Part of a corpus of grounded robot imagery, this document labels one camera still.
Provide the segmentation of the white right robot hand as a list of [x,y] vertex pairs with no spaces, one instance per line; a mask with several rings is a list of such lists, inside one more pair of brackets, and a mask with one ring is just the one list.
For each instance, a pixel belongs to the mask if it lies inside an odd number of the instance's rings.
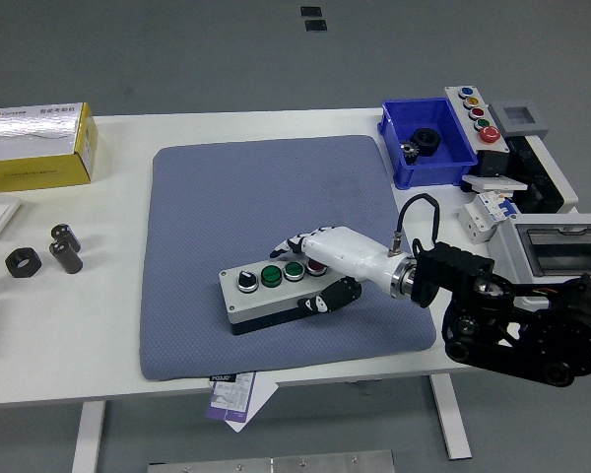
[[297,305],[309,314],[335,311],[361,296],[361,282],[371,281],[384,294],[402,295],[402,275],[411,257],[400,252],[390,255],[383,244],[347,227],[322,227],[281,242],[270,253],[276,258],[287,252],[301,253],[344,277],[318,295],[300,299]]

